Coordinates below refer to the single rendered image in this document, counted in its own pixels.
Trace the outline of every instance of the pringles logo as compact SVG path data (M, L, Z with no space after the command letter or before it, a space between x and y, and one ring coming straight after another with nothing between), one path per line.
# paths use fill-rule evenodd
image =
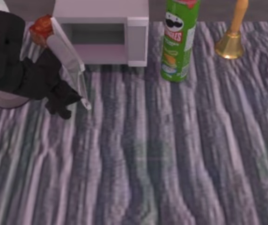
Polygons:
M193 8L198 0L174 0L177 3L187 5L188 8Z
M176 42L182 42L184 22L174 14L165 14L165 35Z

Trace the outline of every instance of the nutrition label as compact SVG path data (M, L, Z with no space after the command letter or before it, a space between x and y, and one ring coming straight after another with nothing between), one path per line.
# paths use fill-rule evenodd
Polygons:
M185 52L192 48L192 45L194 43L194 31L195 31L195 26L187 31L187 39L186 39L186 44L185 44L185 49L184 49Z

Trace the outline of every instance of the mustache logo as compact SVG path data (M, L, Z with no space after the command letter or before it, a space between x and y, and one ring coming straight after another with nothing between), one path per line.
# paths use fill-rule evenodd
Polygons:
M183 23L181 22L177 22L177 21L173 21L171 19L166 19L165 20L165 23L166 25L169 27L169 28L173 28L173 27L177 27L177 28L180 28L182 27Z

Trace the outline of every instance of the pringles can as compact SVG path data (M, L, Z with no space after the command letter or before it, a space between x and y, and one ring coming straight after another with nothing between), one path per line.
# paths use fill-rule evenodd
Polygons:
M161 76L174 82L187 77L200 0L167 0Z

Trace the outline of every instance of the table surface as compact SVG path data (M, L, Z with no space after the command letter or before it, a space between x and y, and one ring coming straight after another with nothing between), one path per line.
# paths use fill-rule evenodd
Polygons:
M92 111L0 109L0 225L268 225L268 23L239 60L214 53L226 28L198 23L185 82L151 23L145 69L87 66Z
M148 17L148 0L56 0L58 18Z

